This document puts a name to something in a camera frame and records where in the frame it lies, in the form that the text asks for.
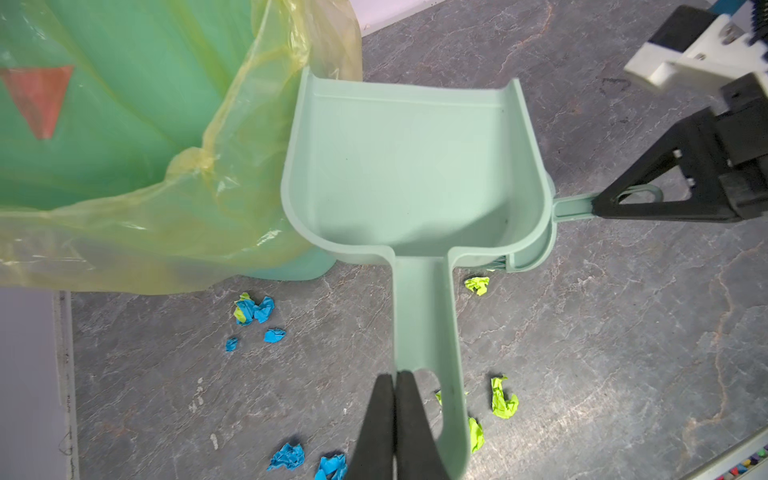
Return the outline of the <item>mint green dustpan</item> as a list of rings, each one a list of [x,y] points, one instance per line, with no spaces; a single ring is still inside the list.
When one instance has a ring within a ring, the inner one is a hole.
[[[453,271],[544,259],[553,197],[518,80],[462,90],[302,73],[283,209],[338,260],[391,269],[394,367],[437,377],[452,479],[470,459]]]

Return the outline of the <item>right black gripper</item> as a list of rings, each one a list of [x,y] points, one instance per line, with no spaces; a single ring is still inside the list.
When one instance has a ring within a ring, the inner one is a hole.
[[[605,219],[739,222],[767,214],[767,93],[756,73],[720,89],[728,110],[669,128],[592,201]]]

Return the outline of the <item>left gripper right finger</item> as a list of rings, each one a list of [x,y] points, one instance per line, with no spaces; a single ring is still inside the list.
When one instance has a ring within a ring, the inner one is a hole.
[[[394,417],[397,478],[448,480],[414,374],[410,371],[397,373]]]

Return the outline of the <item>mint green hand brush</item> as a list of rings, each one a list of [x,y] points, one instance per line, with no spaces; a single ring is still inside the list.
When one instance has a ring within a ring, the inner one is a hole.
[[[597,193],[582,194],[571,197],[555,198],[553,200],[552,219],[545,232],[525,249],[509,255],[501,256],[491,263],[482,266],[489,271],[520,273],[530,271],[541,265],[552,252],[559,223],[588,220],[594,218],[592,201]]]

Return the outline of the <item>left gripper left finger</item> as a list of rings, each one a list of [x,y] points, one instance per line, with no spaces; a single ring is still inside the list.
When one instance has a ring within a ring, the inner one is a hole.
[[[356,448],[349,480],[392,480],[395,450],[395,392],[392,376],[376,378]]]

